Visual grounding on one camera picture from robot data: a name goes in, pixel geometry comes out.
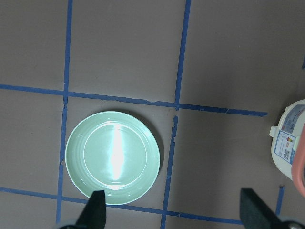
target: white sticker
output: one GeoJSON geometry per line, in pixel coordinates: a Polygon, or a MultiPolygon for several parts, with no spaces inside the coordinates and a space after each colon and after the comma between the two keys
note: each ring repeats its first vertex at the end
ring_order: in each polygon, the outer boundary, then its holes
{"type": "Polygon", "coordinates": [[[300,115],[303,113],[304,110],[305,110],[305,105],[301,105],[301,104],[298,104],[294,108],[292,108],[292,110],[288,113],[283,123],[282,130],[288,133],[292,133],[298,118],[300,117],[300,115]]]}
{"type": "Polygon", "coordinates": [[[295,137],[289,135],[283,131],[280,131],[277,136],[274,152],[279,155],[282,159],[292,164],[295,156],[293,150],[295,143],[295,137]]]}

